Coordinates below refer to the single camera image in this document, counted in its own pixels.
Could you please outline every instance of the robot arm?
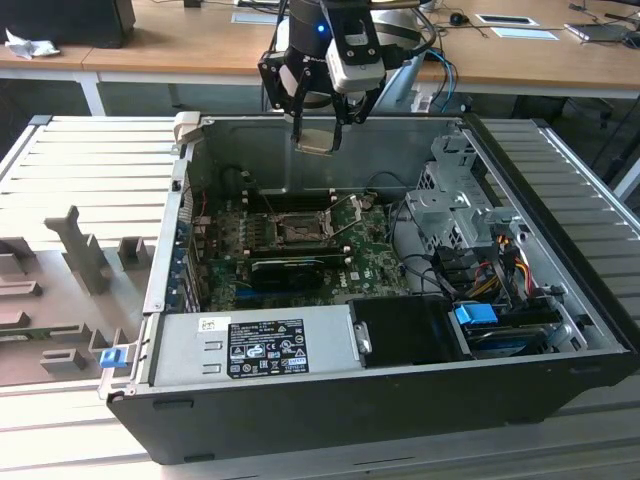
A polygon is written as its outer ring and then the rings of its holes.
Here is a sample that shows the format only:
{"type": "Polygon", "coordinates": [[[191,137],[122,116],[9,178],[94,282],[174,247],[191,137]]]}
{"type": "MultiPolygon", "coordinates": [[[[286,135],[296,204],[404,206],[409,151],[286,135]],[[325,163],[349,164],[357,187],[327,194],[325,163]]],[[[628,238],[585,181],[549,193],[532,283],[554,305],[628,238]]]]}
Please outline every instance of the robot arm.
{"type": "MultiPolygon", "coordinates": [[[[281,0],[278,20],[286,0],[281,0]]],[[[301,144],[303,110],[332,105],[336,124],[332,144],[340,147],[342,127],[363,123],[385,87],[387,70],[420,55],[435,41],[422,39],[414,14],[418,2],[370,3],[368,0],[291,0],[289,46],[272,45],[259,62],[265,90],[275,109],[293,118],[292,141],[301,144]],[[376,11],[372,8],[389,10],[376,11]],[[362,93],[357,102],[348,94],[362,93]]]]}

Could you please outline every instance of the blue tab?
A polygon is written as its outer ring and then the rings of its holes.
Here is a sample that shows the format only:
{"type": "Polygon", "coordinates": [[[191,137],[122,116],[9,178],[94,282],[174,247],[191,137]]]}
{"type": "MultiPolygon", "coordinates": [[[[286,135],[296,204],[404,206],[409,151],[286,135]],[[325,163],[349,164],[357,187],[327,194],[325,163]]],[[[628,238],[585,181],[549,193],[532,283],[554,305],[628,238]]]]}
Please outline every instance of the blue tab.
{"type": "Polygon", "coordinates": [[[498,323],[498,317],[488,303],[465,303],[456,308],[455,313],[460,325],[498,323]]]}
{"type": "Polygon", "coordinates": [[[100,367],[124,368],[127,366],[127,347],[107,348],[100,355],[100,367]]]}

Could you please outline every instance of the computer case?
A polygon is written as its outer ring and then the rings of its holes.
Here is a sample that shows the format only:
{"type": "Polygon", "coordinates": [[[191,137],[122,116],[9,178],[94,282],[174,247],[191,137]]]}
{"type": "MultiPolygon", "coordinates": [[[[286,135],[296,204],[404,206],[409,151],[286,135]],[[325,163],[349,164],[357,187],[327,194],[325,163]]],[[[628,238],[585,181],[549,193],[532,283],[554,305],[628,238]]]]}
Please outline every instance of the computer case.
{"type": "Polygon", "coordinates": [[[131,0],[4,0],[0,36],[121,48],[135,21],[131,0]]]}

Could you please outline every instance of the power supply label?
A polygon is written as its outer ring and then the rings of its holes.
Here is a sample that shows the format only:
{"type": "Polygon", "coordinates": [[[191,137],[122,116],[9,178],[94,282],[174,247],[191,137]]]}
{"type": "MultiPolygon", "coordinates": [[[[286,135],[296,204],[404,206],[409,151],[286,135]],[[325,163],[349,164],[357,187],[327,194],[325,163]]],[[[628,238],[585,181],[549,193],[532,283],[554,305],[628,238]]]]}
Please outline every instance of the power supply label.
{"type": "Polygon", "coordinates": [[[227,375],[231,378],[307,373],[302,319],[229,324],[227,375]]]}

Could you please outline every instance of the wooden desk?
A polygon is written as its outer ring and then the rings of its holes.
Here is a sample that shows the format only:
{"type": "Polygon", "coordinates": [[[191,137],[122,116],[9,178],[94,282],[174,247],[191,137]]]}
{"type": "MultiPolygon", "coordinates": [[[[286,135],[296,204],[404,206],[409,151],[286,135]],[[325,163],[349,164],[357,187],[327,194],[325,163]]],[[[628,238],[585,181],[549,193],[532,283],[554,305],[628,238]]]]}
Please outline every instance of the wooden desk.
{"type": "Polygon", "coordinates": [[[91,47],[65,46],[60,55],[37,57],[33,60],[16,57],[8,48],[0,48],[0,68],[36,70],[82,70],[82,61],[91,47]]]}
{"type": "Polygon", "coordinates": [[[185,9],[182,2],[134,0],[134,6],[131,41],[120,50],[93,49],[83,61],[85,70],[246,75],[259,81],[257,64],[272,25],[231,23],[231,5],[185,9]]]}
{"type": "MultiPolygon", "coordinates": [[[[462,8],[478,26],[486,25],[476,13],[531,17],[540,24],[534,28],[591,22],[589,16],[569,10],[569,2],[563,0],[446,0],[446,4],[462,8]]],[[[611,2],[589,2],[588,8],[599,15],[634,11],[611,2]]],[[[450,14],[442,9],[430,19],[448,25],[450,14]]],[[[558,41],[499,38],[490,29],[482,31],[489,38],[473,28],[451,28],[443,37],[446,56],[458,68],[459,91],[563,95],[566,90],[574,96],[630,98],[640,91],[640,51],[619,44],[581,45],[578,37],[566,30],[552,30],[558,41]]],[[[442,67],[436,65],[435,71],[432,65],[423,67],[418,80],[441,81],[442,67]]]]}
{"type": "MultiPolygon", "coordinates": [[[[461,7],[476,25],[475,13],[530,16],[539,28],[589,23],[568,9],[568,0],[446,0],[461,7]]],[[[629,14],[632,7],[590,2],[598,14],[629,14]]],[[[231,23],[231,5],[205,4],[187,9],[182,2],[134,0],[136,26],[125,48],[62,46],[63,55],[25,61],[0,52],[0,77],[75,80],[94,115],[104,115],[100,82],[259,85],[257,61],[273,34],[272,25],[231,23]]],[[[446,23],[450,10],[430,14],[446,23]]],[[[483,29],[449,29],[443,38],[447,57],[459,72],[458,92],[520,95],[635,98],[640,92],[640,52],[622,45],[581,45],[567,31],[559,41],[499,38],[483,29]]],[[[416,88],[428,98],[442,81],[439,63],[422,67],[416,88]]]]}

